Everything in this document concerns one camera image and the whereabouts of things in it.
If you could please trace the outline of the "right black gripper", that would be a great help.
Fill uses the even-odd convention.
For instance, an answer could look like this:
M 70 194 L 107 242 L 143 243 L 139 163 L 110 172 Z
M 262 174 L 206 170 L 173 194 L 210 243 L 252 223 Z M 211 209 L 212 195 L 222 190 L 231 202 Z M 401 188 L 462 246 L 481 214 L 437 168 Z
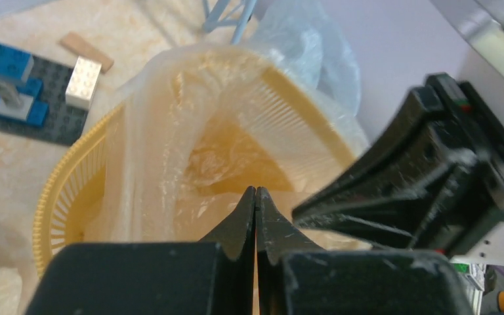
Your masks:
M 429 75 L 373 146 L 292 217 L 378 247 L 467 254 L 504 223 L 504 126 L 468 81 Z

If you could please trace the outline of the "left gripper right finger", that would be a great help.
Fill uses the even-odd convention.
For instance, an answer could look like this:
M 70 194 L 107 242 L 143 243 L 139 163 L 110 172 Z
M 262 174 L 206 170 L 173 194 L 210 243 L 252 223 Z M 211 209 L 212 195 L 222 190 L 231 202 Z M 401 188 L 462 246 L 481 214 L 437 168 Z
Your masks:
M 472 314 L 449 262 L 431 251 L 328 251 L 266 188 L 255 197 L 261 314 Z

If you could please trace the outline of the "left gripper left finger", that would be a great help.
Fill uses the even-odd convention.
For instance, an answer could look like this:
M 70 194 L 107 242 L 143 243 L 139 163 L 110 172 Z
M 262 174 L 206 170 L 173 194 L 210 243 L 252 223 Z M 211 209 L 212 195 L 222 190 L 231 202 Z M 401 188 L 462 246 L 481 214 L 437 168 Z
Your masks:
M 193 242 L 75 243 L 48 265 L 28 314 L 251 314 L 254 187 Z

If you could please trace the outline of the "yellow plastic trash bin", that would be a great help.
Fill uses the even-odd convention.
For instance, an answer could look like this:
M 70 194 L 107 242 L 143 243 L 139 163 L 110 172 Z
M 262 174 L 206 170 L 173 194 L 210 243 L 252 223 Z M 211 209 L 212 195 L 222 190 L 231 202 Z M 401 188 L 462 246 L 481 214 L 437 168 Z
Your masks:
M 106 128 L 123 101 L 80 138 L 62 158 L 40 197 L 33 224 L 33 252 L 43 272 L 65 246 L 85 239 L 84 227 L 102 205 L 106 175 Z

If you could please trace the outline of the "clear plastic trash bag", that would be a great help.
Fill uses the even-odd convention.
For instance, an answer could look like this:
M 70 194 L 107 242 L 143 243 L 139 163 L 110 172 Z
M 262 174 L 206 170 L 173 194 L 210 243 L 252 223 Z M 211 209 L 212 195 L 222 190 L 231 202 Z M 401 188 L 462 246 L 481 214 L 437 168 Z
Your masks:
M 196 45 L 145 65 L 105 145 L 104 197 L 87 241 L 196 241 L 250 186 L 266 188 L 288 217 L 369 143 L 348 110 L 279 62 Z

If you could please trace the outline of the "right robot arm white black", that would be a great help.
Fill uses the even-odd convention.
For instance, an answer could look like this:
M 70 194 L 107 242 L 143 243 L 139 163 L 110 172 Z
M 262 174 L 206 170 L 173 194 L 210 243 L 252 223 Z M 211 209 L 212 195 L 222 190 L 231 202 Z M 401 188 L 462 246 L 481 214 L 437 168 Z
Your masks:
M 435 1 L 481 66 L 426 76 L 386 130 L 292 212 L 301 228 L 504 266 L 504 1 Z

